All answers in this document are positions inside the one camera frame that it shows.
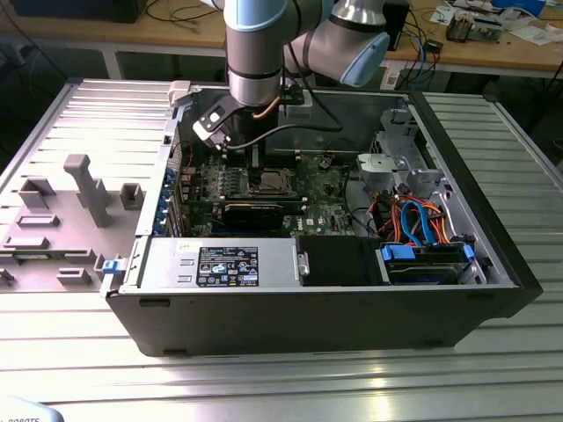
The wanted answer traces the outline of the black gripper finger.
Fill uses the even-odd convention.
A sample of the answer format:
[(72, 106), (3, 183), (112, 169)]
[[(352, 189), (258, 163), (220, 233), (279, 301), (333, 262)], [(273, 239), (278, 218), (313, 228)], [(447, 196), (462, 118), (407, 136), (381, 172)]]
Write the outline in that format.
[(262, 172), (265, 167), (266, 147), (256, 143), (245, 149), (249, 189), (254, 192), (260, 188)]

